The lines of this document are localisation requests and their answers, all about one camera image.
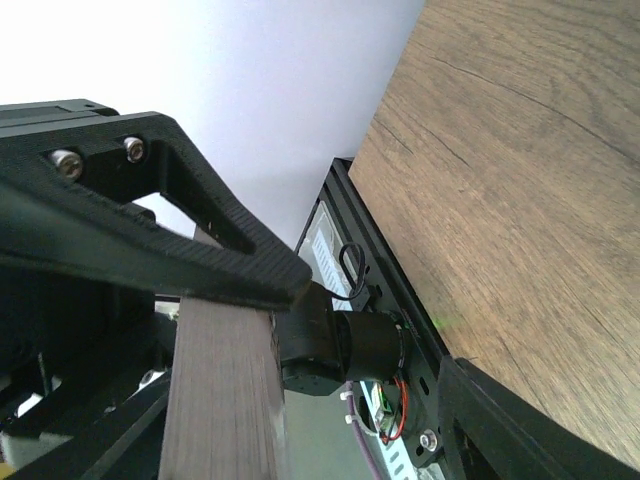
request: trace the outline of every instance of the black plastic part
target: black plastic part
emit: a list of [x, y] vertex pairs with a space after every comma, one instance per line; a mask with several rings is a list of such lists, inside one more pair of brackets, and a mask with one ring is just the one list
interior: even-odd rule
[[276, 314], [275, 323], [285, 388], [308, 395], [334, 392], [344, 381], [344, 369], [325, 288], [312, 282], [290, 312]]
[[[161, 377], [73, 439], [18, 470], [11, 478], [152, 480], [159, 467], [161, 443], [148, 436], [144, 440], [151, 443], [147, 443], [146, 448], [144, 444], [137, 442], [150, 427], [156, 432], [162, 432], [168, 398], [168, 377]], [[120, 460], [124, 457], [126, 461], [127, 454], [135, 452], [131, 450], [132, 447], [138, 453], [146, 452], [149, 457], [138, 465], [127, 468]]]
[[[153, 366], [160, 336], [170, 329], [167, 333], [175, 341], [175, 322], [160, 314], [138, 323], [129, 320], [131, 326], [125, 331], [105, 337], [71, 359], [59, 370], [62, 385], [8, 425], [4, 433], [22, 438], [38, 438], [43, 432], [73, 436], [100, 418], [106, 407], [117, 407], [134, 393]], [[170, 348], [168, 362], [173, 344]]]
[[346, 378], [386, 382], [398, 372], [403, 338], [393, 317], [383, 313], [336, 312], [348, 326], [349, 359]]
[[438, 383], [442, 439], [456, 480], [640, 478], [467, 360], [443, 358]]
[[[240, 204], [174, 120], [65, 109], [77, 102], [3, 110], [0, 262], [261, 309], [286, 310], [304, 292], [309, 267]], [[129, 136], [144, 142], [140, 163], [127, 160]], [[47, 159], [61, 148], [83, 159], [77, 182]], [[225, 248], [124, 207], [155, 192]]]

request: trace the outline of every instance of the screw head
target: screw head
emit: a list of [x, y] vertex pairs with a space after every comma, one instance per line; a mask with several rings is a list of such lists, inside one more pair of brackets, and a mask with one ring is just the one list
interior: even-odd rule
[[82, 175], [82, 157], [69, 150], [56, 150], [49, 155], [58, 172], [70, 180], [77, 180]]
[[131, 163], [138, 163], [144, 158], [144, 142], [139, 138], [125, 138], [124, 148], [127, 149], [127, 160]]
[[420, 446], [428, 452], [435, 452], [438, 448], [438, 437], [433, 430], [425, 430], [420, 435]]

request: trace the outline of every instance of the wooden surface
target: wooden surface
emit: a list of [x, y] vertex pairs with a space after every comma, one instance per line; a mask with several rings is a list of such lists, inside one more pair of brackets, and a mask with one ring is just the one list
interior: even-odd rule
[[640, 2], [427, 2], [351, 177], [441, 334], [640, 468]]
[[160, 480], [289, 478], [275, 353], [268, 313], [182, 300]]

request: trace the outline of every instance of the purple wire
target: purple wire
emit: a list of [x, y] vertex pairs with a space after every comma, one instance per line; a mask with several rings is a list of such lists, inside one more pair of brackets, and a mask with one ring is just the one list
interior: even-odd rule
[[[345, 383], [346, 391], [351, 392], [353, 394], [353, 382]], [[347, 410], [349, 411], [349, 415], [356, 414], [356, 404], [353, 398], [353, 395], [347, 396]], [[371, 474], [375, 480], [382, 480], [382, 475], [380, 475], [380, 471], [378, 470], [378, 464], [373, 458], [371, 451], [369, 450], [369, 446], [364, 439], [364, 433], [362, 433], [362, 429], [360, 428], [360, 423], [351, 422], [351, 426], [353, 427], [353, 433], [356, 436], [356, 440], [358, 441], [358, 445], [360, 446], [360, 450], [362, 451], [362, 455], [364, 459], [367, 461], [367, 465], [369, 466], [369, 470], [371, 470]]]

